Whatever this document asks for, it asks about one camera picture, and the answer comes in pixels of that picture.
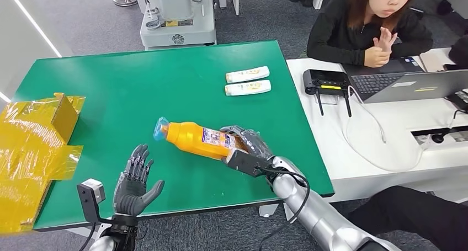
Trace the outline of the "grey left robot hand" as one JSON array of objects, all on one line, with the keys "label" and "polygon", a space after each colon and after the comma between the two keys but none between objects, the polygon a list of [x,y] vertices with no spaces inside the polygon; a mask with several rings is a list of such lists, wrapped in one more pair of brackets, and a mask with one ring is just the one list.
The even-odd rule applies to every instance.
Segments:
[{"label": "grey left robot hand", "polygon": [[116,214],[138,216],[162,192],[165,181],[158,180],[147,190],[147,180],[153,160],[147,161],[150,152],[147,144],[132,151],[124,171],[120,173],[114,190],[113,209]]}]

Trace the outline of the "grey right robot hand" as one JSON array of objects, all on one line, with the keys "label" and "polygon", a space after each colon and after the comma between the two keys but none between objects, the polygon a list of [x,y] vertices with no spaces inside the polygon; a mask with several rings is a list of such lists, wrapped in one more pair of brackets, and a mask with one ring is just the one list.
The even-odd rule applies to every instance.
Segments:
[{"label": "grey right robot hand", "polygon": [[263,158],[265,160],[268,160],[273,156],[271,149],[261,138],[258,131],[245,129],[238,125],[225,126],[220,128],[220,131],[237,138],[240,142],[240,149],[250,155]]}]

